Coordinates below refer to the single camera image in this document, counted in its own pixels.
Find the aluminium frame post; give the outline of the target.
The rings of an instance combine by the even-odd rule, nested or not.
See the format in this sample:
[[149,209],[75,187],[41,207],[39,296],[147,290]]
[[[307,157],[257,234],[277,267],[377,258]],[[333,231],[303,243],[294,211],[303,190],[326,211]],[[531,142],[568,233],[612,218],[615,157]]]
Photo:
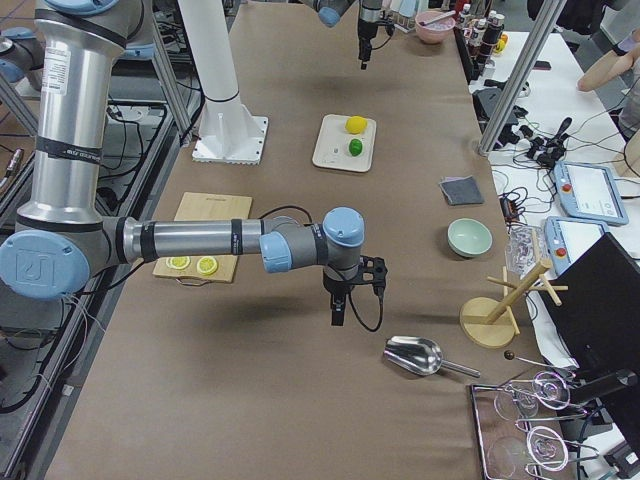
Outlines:
[[544,47],[548,36],[553,30],[560,16],[565,0],[545,0],[534,22],[521,52],[515,62],[514,68],[508,78],[506,86],[498,99],[496,108],[482,134],[478,144],[478,154],[487,157],[493,150],[498,137],[506,125],[512,112],[516,99],[525,81],[533,68],[535,61]]

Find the blue teach pendant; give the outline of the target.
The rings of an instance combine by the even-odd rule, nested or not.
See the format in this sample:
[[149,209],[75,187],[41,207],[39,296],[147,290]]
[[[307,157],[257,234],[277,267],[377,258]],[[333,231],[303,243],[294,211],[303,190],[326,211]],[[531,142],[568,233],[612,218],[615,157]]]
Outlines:
[[553,175],[562,208],[574,218],[622,226],[629,217],[606,166],[558,161]]
[[602,221],[548,217],[544,235],[555,273],[562,274],[608,231]]

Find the lemon slice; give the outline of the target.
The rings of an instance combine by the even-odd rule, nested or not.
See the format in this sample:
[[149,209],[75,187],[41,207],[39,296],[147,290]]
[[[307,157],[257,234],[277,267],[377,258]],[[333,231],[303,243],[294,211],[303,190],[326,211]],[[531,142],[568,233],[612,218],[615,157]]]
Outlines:
[[166,266],[171,270],[186,270],[191,264],[190,256],[174,256],[166,258]]
[[211,276],[219,269],[219,262],[214,256],[202,256],[196,263],[196,271],[201,276]]

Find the green lime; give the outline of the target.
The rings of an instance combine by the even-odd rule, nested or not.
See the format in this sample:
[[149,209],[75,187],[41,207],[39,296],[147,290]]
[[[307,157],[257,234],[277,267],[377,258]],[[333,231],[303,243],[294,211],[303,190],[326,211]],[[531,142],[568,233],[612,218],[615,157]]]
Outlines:
[[348,151],[351,156],[357,157],[361,155],[363,152],[363,149],[364,149],[363,143],[360,139],[354,138],[350,140],[348,144]]

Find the cream rabbit tray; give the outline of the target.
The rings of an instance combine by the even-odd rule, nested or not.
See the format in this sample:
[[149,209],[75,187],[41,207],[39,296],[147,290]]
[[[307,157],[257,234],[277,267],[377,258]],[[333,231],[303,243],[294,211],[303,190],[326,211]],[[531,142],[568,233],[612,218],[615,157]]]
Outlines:
[[[376,136],[376,121],[371,118],[364,133],[351,135],[344,128],[349,116],[327,114],[324,116],[314,148],[312,163],[316,167],[356,173],[368,172],[372,165]],[[357,157],[349,154],[348,144],[358,138],[363,143],[363,152]]]

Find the wooden cutting board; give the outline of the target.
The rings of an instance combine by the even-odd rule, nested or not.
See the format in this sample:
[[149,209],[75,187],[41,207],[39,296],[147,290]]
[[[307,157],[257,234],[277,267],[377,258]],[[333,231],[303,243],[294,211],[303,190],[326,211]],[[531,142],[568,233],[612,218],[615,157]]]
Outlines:
[[[248,196],[206,194],[185,192],[178,206],[175,220],[231,220],[247,219],[253,198]],[[219,269],[211,276],[201,276],[196,271],[196,263],[202,256],[189,255],[191,264],[186,270],[171,270],[166,266],[166,258],[156,261],[152,274],[158,278],[179,280],[185,285],[200,286],[206,283],[232,283],[238,258],[233,255],[208,254],[219,262]]]

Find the yellow lemon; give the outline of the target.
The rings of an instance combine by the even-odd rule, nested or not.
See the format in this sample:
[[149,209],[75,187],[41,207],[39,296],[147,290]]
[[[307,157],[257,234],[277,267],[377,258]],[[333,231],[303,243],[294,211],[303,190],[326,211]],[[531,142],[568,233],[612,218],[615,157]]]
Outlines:
[[358,135],[365,132],[368,126],[368,120],[365,117],[354,115],[347,118],[344,128],[351,135]]

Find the grey folded cloth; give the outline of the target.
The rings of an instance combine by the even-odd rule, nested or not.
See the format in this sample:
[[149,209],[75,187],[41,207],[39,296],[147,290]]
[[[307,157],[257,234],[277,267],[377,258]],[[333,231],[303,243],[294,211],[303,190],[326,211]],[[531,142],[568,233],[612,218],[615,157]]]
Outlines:
[[484,202],[473,176],[445,177],[439,182],[439,187],[450,206],[477,205]]

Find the pink bowl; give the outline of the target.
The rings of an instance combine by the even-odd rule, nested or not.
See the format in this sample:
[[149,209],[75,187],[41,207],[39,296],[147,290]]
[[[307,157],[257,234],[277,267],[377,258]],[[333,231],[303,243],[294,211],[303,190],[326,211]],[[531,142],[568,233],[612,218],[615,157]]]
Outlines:
[[415,30],[418,38],[425,44],[439,44],[456,25],[453,13],[435,10],[423,11],[415,16]]

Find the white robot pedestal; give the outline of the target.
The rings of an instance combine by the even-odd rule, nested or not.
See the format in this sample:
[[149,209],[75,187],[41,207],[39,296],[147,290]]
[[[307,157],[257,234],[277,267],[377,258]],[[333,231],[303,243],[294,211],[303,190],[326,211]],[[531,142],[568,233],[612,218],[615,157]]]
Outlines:
[[179,8],[205,98],[193,159],[259,164],[268,119],[241,100],[223,4],[183,0]]

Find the metal scoop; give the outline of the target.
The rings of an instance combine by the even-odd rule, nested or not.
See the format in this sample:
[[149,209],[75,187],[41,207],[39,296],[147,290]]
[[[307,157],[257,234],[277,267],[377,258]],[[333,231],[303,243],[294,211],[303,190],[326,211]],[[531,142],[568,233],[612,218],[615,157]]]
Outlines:
[[383,355],[395,365],[419,376],[448,369],[473,378],[481,377],[478,370],[445,360],[441,347],[423,337],[392,336],[386,341]]

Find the green bowl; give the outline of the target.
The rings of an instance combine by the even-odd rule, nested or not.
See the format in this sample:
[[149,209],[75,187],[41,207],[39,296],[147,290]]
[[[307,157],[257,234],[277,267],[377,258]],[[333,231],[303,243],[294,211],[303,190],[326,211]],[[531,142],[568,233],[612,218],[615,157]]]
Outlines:
[[450,249],[464,258],[475,258],[487,253],[493,245],[490,230],[471,218],[459,218],[447,228]]

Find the black monitor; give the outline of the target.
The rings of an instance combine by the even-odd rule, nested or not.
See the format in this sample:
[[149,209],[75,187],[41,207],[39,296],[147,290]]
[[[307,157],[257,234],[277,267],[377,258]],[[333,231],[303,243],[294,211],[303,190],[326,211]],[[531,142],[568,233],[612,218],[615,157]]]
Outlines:
[[622,370],[639,373],[639,266],[607,233],[554,284],[568,290],[561,306],[545,302],[584,383],[584,403],[599,398],[634,452],[639,451],[639,386],[623,386]]

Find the wooden mug tree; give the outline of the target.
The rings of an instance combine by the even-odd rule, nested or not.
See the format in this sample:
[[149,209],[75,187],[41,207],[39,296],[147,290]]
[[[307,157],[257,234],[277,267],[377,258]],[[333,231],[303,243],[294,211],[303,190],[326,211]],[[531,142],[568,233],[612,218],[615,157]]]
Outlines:
[[516,300],[531,290],[549,294],[556,306],[562,305],[559,292],[566,292],[567,286],[553,286],[546,278],[552,263],[548,258],[538,260],[529,272],[518,282],[508,280],[507,268],[503,267],[502,278],[488,277],[491,283],[503,288],[503,297],[496,300],[476,297],[468,300],[460,310],[460,326],[467,337],[484,348],[497,349],[507,346],[520,329],[512,306]]

